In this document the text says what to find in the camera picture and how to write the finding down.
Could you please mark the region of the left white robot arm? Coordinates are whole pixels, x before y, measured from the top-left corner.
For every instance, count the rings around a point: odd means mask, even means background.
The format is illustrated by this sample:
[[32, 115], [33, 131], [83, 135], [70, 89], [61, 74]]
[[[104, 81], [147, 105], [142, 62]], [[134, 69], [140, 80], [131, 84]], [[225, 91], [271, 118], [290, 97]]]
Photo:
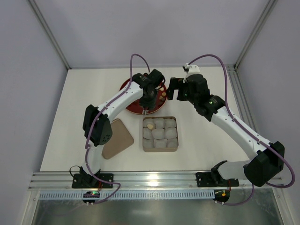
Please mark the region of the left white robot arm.
[[112, 137], [113, 131], [111, 122], [116, 116], [135, 101], [139, 101], [139, 106], [144, 110], [152, 110], [156, 107], [158, 90], [165, 83], [165, 77], [161, 72], [154, 69], [149, 74], [131, 75], [129, 82], [114, 97], [105, 103], [95, 107], [89, 105], [85, 110], [83, 130], [86, 137], [85, 165], [80, 169], [82, 181], [88, 183], [90, 187], [98, 181], [96, 175], [100, 172], [100, 158], [102, 151], [93, 150], [92, 159], [95, 164], [90, 166], [88, 154], [90, 147], [105, 145]]

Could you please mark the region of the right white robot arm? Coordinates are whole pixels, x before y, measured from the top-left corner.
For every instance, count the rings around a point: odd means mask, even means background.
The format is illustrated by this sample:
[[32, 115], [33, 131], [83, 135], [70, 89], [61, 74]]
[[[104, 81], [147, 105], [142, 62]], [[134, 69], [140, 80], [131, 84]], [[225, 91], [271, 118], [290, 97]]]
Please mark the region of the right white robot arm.
[[215, 165], [211, 172], [215, 180], [248, 179], [252, 184], [261, 187], [283, 170], [284, 146], [280, 142], [267, 141], [268, 147], [261, 143], [264, 139], [253, 131], [238, 117], [230, 115], [225, 101], [210, 94], [206, 79], [201, 74], [187, 79], [170, 79], [167, 98], [173, 99], [178, 91], [177, 100], [189, 101], [197, 113], [225, 131], [246, 153], [248, 160], [229, 162], [222, 161]]

